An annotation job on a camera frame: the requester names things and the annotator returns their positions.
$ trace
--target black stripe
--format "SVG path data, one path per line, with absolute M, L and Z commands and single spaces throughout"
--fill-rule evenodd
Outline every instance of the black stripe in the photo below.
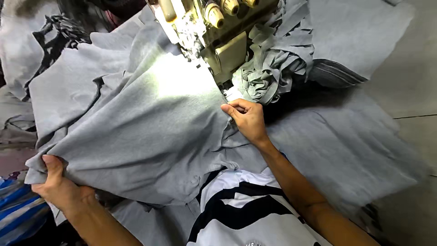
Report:
M 217 177 L 217 175 L 221 171 L 223 171 L 225 169 L 226 169 L 226 167 L 222 166 L 219 170 L 215 170 L 215 171 L 212 171 L 209 173 L 208 178 L 206 179 L 205 183 L 203 183 L 203 185 L 200 187 L 199 194 L 196 196 L 196 200 L 197 200 L 197 202 L 199 202 L 199 204 L 200 204 L 200 196 L 202 195 L 203 188 L 205 188 L 205 186 L 207 186 L 213 179 L 215 179 Z
M 188 239 L 189 242 L 196 242 L 200 230 L 204 229 L 213 219 L 220 221 L 229 228 L 238 230 L 269 214 L 292 214 L 291 211 L 271 196 L 248 202 L 243 208 L 225 205 L 220 201 L 221 199 L 234 199 L 235 193 L 241 193 L 251 197 L 270 194 L 279 195 L 287 200 L 284 192 L 279 188 L 260 186 L 248 182 L 240 182 L 239 187 L 221 190 L 208 200 L 205 205 L 205 210 L 196 219 L 191 229 Z
M 199 215 L 191 229 L 189 242 L 196 242 L 200 230 L 213 219 L 234 230 L 242 229 L 268 216 L 269 214 L 292 214 L 284 205 L 271 196 L 255 199 L 248 202 L 244 207 L 237 208 L 225 205 L 223 202 L 216 202 Z

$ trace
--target right hand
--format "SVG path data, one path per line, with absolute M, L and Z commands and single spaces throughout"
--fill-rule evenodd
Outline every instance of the right hand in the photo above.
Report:
M 237 99 L 220 107 L 231 116 L 237 124 L 240 132 L 256 147 L 269 143 L 264 125 L 263 106 L 259 103 Z

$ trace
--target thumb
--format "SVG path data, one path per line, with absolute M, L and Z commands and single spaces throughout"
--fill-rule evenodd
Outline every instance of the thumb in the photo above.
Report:
M 234 107 L 232 107 L 229 104 L 222 104 L 220 108 L 227 113 L 230 117 L 232 117 L 235 121 L 237 121 L 238 117 L 240 116 L 240 112 L 236 110 Z
M 42 160 L 47 166 L 47 180 L 61 177 L 63 171 L 62 162 L 54 155 L 43 155 Z

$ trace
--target left hand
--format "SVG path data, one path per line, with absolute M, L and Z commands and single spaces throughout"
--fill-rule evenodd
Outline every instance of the left hand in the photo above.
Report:
M 84 204 L 96 200 L 94 190 L 87 186 L 77 186 L 62 176 L 62 162 L 53 155 L 43 155 L 47 166 L 47 180 L 44 184 L 33 184 L 32 191 L 51 202 L 63 213 L 80 209 Z

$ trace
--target sewing machine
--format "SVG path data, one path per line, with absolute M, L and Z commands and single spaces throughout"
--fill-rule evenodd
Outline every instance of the sewing machine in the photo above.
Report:
M 170 41 L 180 45 L 188 61 L 207 66 L 222 92 L 232 86 L 233 72 L 245 62 L 250 29 L 278 4 L 278 0 L 146 1 Z

